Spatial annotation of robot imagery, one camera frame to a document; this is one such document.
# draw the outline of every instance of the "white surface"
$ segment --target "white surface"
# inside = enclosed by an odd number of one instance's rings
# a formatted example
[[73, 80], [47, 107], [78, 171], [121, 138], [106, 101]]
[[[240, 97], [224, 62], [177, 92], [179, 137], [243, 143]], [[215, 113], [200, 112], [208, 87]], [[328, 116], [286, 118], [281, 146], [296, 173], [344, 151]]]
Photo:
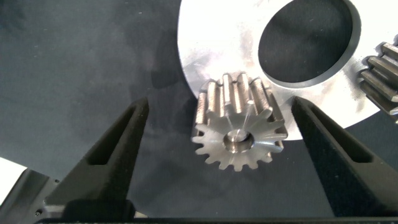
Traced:
[[26, 167], [0, 157], [0, 205]]
[[260, 65], [261, 36], [272, 17], [291, 0], [182, 1], [178, 20], [178, 51], [192, 92], [198, 96], [208, 80], [224, 73], [260, 77], [271, 88], [289, 132], [286, 140], [302, 139], [291, 112], [294, 96], [305, 98], [346, 128], [379, 111], [358, 85], [364, 58], [379, 55], [379, 44], [394, 43], [398, 34], [394, 12], [398, 1], [345, 1], [353, 20], [351, 40], [341, 58], [325, 73], [299, 83], [275, 80]]

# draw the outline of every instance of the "gear shaft hole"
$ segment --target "gear shaft hole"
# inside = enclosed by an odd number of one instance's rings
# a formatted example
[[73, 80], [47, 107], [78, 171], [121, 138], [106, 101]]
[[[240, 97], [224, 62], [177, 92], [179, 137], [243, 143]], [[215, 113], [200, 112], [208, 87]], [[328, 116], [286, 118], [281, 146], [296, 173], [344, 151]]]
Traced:
[[253, 135], [243, 129], [235, 129], [224, 137], [225, 149], [232, 153], [246, 152], [253, 147]]

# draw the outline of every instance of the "metal gear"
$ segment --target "metal gear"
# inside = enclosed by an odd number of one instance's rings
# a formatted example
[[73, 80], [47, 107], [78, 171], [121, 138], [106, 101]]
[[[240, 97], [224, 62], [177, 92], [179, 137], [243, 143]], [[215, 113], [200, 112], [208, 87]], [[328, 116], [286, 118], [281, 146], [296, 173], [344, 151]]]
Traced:
[[257, 161], [272, 161], [287, 138], [284, 118], [270, 90], [245, 73], [235, 80], [229, 74], [210, 80], [199, 94], [192, 141], [202, 144], [199, 155], [208, 154], [207, 164], [220, 162], [220, 169], [243, 165], [257, 169]]
[[369, 70], [361, 72], [361, 89], [398, 124], [398, 47], [382, 44], [380, 57], [369, 57]]

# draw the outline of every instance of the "silver metal plate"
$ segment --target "silver metal plate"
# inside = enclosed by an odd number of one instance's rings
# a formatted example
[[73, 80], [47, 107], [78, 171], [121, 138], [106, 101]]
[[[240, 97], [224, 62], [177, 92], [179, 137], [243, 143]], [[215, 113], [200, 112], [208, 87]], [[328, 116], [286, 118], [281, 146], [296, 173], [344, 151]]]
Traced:
[[224, 73], [246, 72], [252, 78], [260, 77], [272, 89], [282, 110], [289, 132], [287, 140], [302, 139], [290, 111], [294, 96], [312, 101], [344, 128], [379, 111], [359, 88], [358, 72], [366, 68], [364, 58], [379, 55], [376, 49], [380, 43], [394, 42], [398, 1], [345, 1], [351, 11], [353, 33], [341, 58], [316, 78], [285, 83], [262, 70], [258, 49], [266, 25], [289, 2], [182, 1], [178, 50], [195, 96], [207, 80], [217, 80]]

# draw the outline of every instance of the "spur gear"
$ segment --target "spur gear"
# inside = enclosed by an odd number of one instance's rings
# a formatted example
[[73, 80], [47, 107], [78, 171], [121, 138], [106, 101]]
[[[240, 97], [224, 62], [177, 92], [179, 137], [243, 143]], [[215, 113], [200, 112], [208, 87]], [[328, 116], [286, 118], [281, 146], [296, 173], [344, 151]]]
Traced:
[[384, 43], [381, 57], [369, 57], [369, 70], [361, 72], [361, 89], [398, 124], [398, 47]]
[[196, 153], [208, 154], [207, 164], [257, 169], [257, 161], [270, 162], [272, 152], [283, 150], [284, 122], [272, 92], [259, 78], [249, 80], [242, 73], [233, 80], [225, 74], [199, 94], [192, 141], [203, 145]]

